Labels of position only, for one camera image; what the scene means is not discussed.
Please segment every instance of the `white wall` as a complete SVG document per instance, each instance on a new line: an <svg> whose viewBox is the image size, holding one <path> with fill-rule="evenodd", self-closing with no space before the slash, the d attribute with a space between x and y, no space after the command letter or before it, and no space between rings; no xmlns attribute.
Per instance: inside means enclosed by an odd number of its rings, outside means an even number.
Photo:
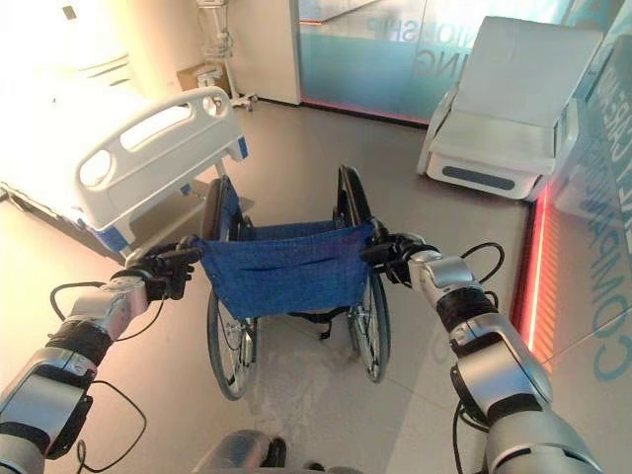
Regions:
<svg viewBox="0 0 632 474"><path fill-rule="evenodd" d="M5 65L19 65L24 76L25 69L81 69L123 56L114 1L3 1L0 51ZM66 19L65 6L73 8L74 20Z"/></svg>
<svg viewBox="0 0 632 474"><path fill-rule="evenodd" d="M295 0L230 0L229 31L237 89L300 103L298 6Z"/></svg>
<svg viewBox="0 0 632 474"><path fill-rule="evenodd" d="M118 0L118 20L134 79L146 96L181 91L176 72L203 61L193 0Z"/></svg>

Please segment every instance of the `glass partition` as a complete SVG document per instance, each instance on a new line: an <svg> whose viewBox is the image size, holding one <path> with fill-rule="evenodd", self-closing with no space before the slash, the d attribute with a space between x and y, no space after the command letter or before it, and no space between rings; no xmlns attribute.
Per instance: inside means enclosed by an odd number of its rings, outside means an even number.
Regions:
<svg viewBox="0 0 632 474"><path fill-rule="evenodd" d="M299 0L302 101L428 122L487 15L562 23L571 0Z"/></svg>
<svg viewBox="0 0 632 474"><path fill-rule="evenodd" d="M554 408L605 472L627 472L632 412L632 37L580 104L580 136L538 200L523 335Z"/></svg>

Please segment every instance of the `blue wheelchair seat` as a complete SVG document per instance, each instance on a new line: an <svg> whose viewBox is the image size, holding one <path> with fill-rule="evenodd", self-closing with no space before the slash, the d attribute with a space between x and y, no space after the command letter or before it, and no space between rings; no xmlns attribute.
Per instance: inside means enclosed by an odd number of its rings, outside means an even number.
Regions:
<svg viewBox="0 0 632 474"><path fill-rule="evenodd" d="M254 227L224 176L211 185L196 245L220 301L235 319L349 307L362 301L360 257L372 226L334 220Z"/></svg>

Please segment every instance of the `wheelchair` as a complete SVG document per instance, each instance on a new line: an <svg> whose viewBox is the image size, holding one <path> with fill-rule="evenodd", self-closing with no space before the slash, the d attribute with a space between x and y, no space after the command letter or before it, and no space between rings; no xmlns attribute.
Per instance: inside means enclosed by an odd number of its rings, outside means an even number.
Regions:
<svg viewBox="0 0 632 474"><path fill-rule="evenodd" d="M211 283L210 364L227 399L238 400L248 386L258 319L279 314L327 324L321 339L329 337L333 318L345 315L368 378L382 380L391 344L386 295L380 275L359 256L380 226L356 170L347 166L338 172L333 217L321 222L256 227L227 176L210 184L196 245Z"/></svg>

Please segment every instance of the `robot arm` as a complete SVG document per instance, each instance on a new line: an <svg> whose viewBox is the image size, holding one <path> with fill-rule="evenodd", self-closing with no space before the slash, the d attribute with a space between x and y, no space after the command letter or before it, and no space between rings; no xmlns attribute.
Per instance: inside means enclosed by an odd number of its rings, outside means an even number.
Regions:
<svg viewBox="0 0 632 474"><path fill-rule="evenodd" d="M552 411L544 368L464 260L414 236L387 235L380 225L362 258L436 310L457 356L452 384L468 415L490 428L484 472L602 473L575 430Z"/></svg>
<svg viewBox="0 0 632 474"><path fill-rule="evenodd" d="M108 348L153 300L180 299L199 250L187 242L130 261L82 295L46 346L0 395L0 473L43 472L72 446L92 406L87 390Z"/></svg>

